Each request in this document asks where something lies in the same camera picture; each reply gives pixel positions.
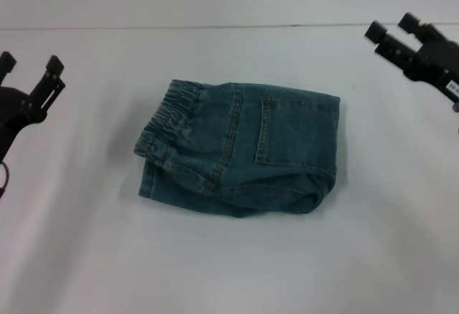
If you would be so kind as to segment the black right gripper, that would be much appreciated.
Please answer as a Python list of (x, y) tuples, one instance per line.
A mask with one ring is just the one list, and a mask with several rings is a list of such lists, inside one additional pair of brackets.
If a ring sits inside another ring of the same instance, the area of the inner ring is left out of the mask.
[(432, 85), (453, 105), (458, 105), (458, 43), (410, 12), (402, 17), (398, 27), (420, 41), (417, 51), (388, 34), (387, 28), (377, 20), (364, 36), (377, 46), (376, 54), (400, 68), (408, 79)]

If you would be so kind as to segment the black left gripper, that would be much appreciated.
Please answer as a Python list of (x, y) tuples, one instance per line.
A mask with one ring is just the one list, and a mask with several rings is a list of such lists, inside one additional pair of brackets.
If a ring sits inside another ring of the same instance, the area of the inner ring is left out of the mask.
[[(0, 85), (15, 65), (10, 52), (1, 53)], [(64, 68), (58, 56), (52, 55), (42, 79), (30, 95), (12, 87), (1, 88), (1, 161), (23, 128), (41, 123), (47, 117), (47, 110), (65, 88), (60, 78)]]

